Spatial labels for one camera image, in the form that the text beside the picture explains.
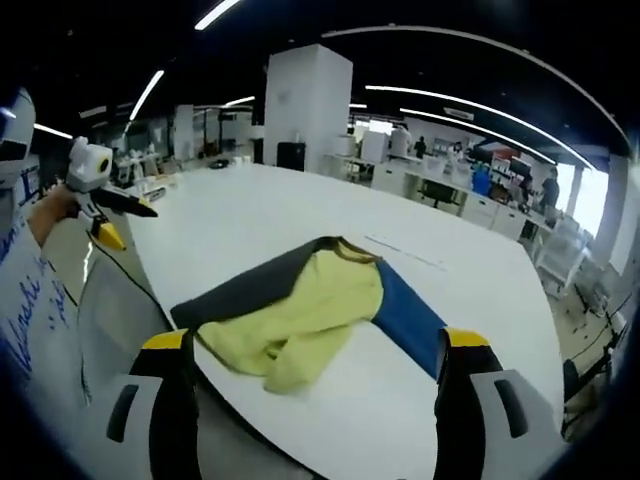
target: person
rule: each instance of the person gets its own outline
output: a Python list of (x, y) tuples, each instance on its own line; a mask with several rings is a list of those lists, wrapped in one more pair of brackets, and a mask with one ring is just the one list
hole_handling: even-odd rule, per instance
[(540, 208), (544, 212), (547, 207), (556, 208), (558, 196), (560, 195), (560, 185), (558, 185), (558, 169), (551, 169), (551, 176), (542, 182), (542, 199), (540, 200)]
[(447, 156), (452, 163), (458, 163), (464, 158), (464, 152), (462, 151), (462, 143), (456, 142), (450, 145), (448, 148)]
[(414, 148), (416, 149), (416, 157), (424, 157), (424, 154), (427, 151), (427, 144), (424, 143), (424, 137), (420, 137), (420, 140), (416, 142)]
[(532, 180), (531, 174), (527, 173), (519, 185), (510, 189), (511, 198), (519, 205), (526, 205), (529, 202)]
[[(54, 226), (77, 214), (78, 207), (74, 195), (58, 186), (25, 218), (16, 204), (15, 187), (22, 181), (35, 120), (26, 90), (20, 89), (0, 116), (2, 402), (24, 405), (29, 421), (55, 445), (62, 445), (73, 435), (76, 415), (86, 405), (82, 354), (76, 307), (43, 258), (41, 247)], [(24, 441), (34, 438), (44, 437), (31, 435)]]

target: yellow sweater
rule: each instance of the yellow sweater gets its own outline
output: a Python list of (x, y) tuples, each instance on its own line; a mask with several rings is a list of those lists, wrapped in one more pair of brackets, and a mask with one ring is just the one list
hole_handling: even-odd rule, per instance
[(316, 252), (288, 298), (200, 327), (205, 345), (229, 368), (266, 377), (265, 390), (286, 393), (315, 382), (353, 324), (371, 320), (382, 303), (374, 257), (338, 248), (340, 255)]

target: gray fabric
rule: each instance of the gray fabric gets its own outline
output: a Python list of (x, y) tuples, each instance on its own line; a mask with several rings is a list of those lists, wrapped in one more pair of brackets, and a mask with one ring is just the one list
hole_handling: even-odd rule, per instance
[(158, 306), (119, 267), (99, 256), (78, 306), (85, 388), (91, 395), (127, 374), (149, 338), (168, 331)]
[(337, 239), (320, 237), (171, 309), (178, 328), (236, 318), (287, 298), (314, 252), (333, 248)]

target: blue fabric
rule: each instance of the blue fabric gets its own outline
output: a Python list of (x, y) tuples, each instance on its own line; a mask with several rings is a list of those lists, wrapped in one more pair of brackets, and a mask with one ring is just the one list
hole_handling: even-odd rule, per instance
[(387, 262), (379, 260), (376, 266), (384, 293), (373, 324), (435, 379), (438, 332), (447, 324)]

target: led light strip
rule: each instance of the led light strip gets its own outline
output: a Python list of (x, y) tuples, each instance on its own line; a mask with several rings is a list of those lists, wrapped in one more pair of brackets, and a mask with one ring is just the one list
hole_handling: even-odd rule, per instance
[(488, 107), (486, 105), (482, 105), (480, 103), (471, 102), (469, 100), (465, 100), (464, 98), (452, 97), (451, 95), (443, 95), (442, 93), (427, 92), (427, 91), (424, 91), (424, 90), (416, 90), (416, 89), (413, 89), (413, 88), (382, 87), (382, 86), (377, 86), (377, 85), (367, 85), (365, 88), (367, 90), (379, 90), (379, 91), (401, 92), (401, 93), (414, 93), (414, 94), (417, 94), (417, 95), (424, 95), (424, 96), (427, 96), (427, 97), (440, 98), (442, 100), (449, 100), (449, 101), (452, 101), (452, 102), (462, 103), (464, 105), (469, 105), (470, 107), (475, 107), (475, 108), (479, 108), (481, 110), (486, 110), (487, 112), (495, 113), (496, 115), (500, 115), (501, 117), (508, 118), (509, 120), (512, 120), (512, 121), (514, 121), (516, 123), (519, 123), (520, 125), (522, 125), (524, 127), (527, 127), (527, 128), (529, 128), (530, 130), (533, 130), (536, 133), (539, 133), (543, 137), (548, 138), (549, 140), (554, 142), (556, 145), (559, 145), (560, 147), (564, 148), (567, 152), (569, 152), (571, 155), (573, 155), (578, 160), (580, 160), (587, 168), (589, 168), (589, 169), (595, 168), (591, 164), (591, 162), (589, 162), (589, 160), (584, 158), (582, 155), (580, 155), (578, 152), (576, 152), (569, 145), (567, 145), (566, 143), (564, 143), (561, 140), (557, 139), (553, 135), (545, 132), (544, 130), (541, 130), (540, 128), (536, 127), (535, 125), (531, 125), (530, 123), (527, 123), (524, 120), (520, 120), (518, 117), (514, 117), (513, 115), (509, 115), (508, 113), (502, 112), (500, 110), (496, 110), (495, 108), (491, 108), (491, 107)]
[(553, 165), (557, 165), (556, 162), (551, 160), (546, 155), (538, 152), (537, 150), (534, 150), (531, 147), (527, 147), (526, 145), (524, 145), (524, 144), (522, 144), (522, 143), (520, 143), (520, 142), (518, 142), (516, 140), (513, 140), (512, 138), (505, 137), (504, 135), (502, 135), (500, 133), (494, 132), (492, 130), (488, 130), (488, 129), (483, 128), (483, 127), (479, 127), (478, 125), (474, 125), (472, 123), (463, 122), (461, 120), (456, 120), (455, 118), (444, 117), (442, 115), (436, 115), (434, 113), (420, 112), (419, 110), (409, 110), (408, 108), (401, 108), (400, 111), (403, 112), (403, 113), (411, 113), (413, 115), (420, 115), (422, 117), (435, 118), (437, 120), (443, 120), (445, 122), (457, 123), (458, 125), (462, 125), (463, 127), (469, 128), (471, 130), (478, 130), (479, 132), (487, 133), (487, 134), (489, 134), (489, 135), (491, 135), (493, 137), (501, 138), (502, 140), (506, 140), (507, 142), (509, 142), (509, 143), (511, 143), (513, 145), (516, 145), (516, 146), (522, 148), (523, 150), (526, 150), (526, 151), (528, 151), (530, 153), (533, 153), (534, 155), (542, 158), (543, 160), (545, 160), (545, 161), (547, 161), (547, 162), (549, 162), (549, 163), (551, 163)]
[(164, 70), (158, 70), (156, 73), (154, 73), (153, 77), (151, 77), (151, 80), (149, 81), (147, 88), (144, 89), (144, 91), (142, 92), (142, 95), (140, 95), (140, 98), (138, 99), (138, 103), (136, 103), (136, 106), (133, 107), (133, 112), (131, 112), (131, 115), (129, 115), (130, 122), (135, 120), (136, 116), (138, 115), (138, 112), (140, 111), (140, 108), (142, 107), (142, 104), (151, 93), (151, 90), (153, 90), (153, 87), (156, 86), (156, 83), (158, 83), (158, 81), (162, 78), (162, 75), (164, 75)]
[(204, 30), (218, 18), (220, 18), (227, 10), (238, 3), (240, 3), (240, 0), (224, 0), (224, 2), (216, 5), (213, 10), (211, 10), (202, 18), (202, 20), (196, 23), (196, 26), (194, 28), (200, 31)]
[(473, 33), (461, 32), (458, 30), (451, 30), (448, 28), (426, 27), (426, 26), (418, 26), (418, 25), (385, 25), (385, 26), (378, 26), (378, 27), (360, 27), (360, 28), (353, 28), (350, 30), (341, 30), (341, 31), (323, 33), (322, 38), (340, 37), (342, 35), (353, 35), (358, 33), (390, 32), (390, 31), (427, 32), (427, 33), (451, 35), (453, 37), (461, 37), (469, 40), (475, 40), (481, 43), (486, 43), (488, 45), (492, 45), (494, 47), (507, 50), (508, 52), (511, 52), (523, 58), (526, 58), (527, 60), (535, 63), (536, 65), (550, 71), (557, 77), (561, 78), (566, 83), (568, 83), (573, 88), (575, 88), (578, 92), (580, 92), (583, 96), (585, 96), (598, 110), (602, 112), (602, 114), (605, 117), (607, 117), (607, 120), (609, 120), (609, 122), (611, 122), (611, 124), (620, 132), (620, 135), (622, 135), (622, 138), (624, 138), (625, 142), (629, 146), (629, 149), (633, 151), (633, 149), (631, 148), (631, 142), (629, 141), (629, 137), (627, 137), (627, 135), (624, 133), (624, 130), (622, 129), (622, 127), (618, 125), (618, 122), (615, 121), (615, 119), (613, 118), (613, 115), (607, 112), (607, 110), (600, 103), (598, 103), (598, 101), (595, 98), (593, 98), (593, 96), (591, 96), (589, 92), (587, 92), (584, 88), (578, 85), (575, 81), (567, 77), (560, 70), (558, 70), (555, 67), (552, 67), (546, 62), (543, 62), (539, 58), (534, 57), (526, 50), (515, 48), (515, 47), (512, 47), (511, 45), (507, 45), (506, 43), (498, 42), (491, 38), (482, 37), (480, 35), (475, 35)]
[(223, 105), (223, 107), (233, 107), (234, 105), (239, 105), (241, 103), (253, 102), (255, 99), (256, 99), (256, 97), (239, 98), (238, 100), (234, 100), (232, 102), (225, 103)]
[(59, 130), (54, 130), (53, 128), (45, 127), (44, 125), (40, 125), (39, 123), (34, 123), (33, 124), (33, 128), (35, 128), (37, 130), (42, 130), (43, 132), (47, 132), (47, 133), (52, 133), (54, 135), (58, 135), (59, 137), (62, 137), (62, 138), (68, 138), (69, 140), (71, 140), (73, 138), (68, 133), (64, 133), (64, 132), (61, 132)]

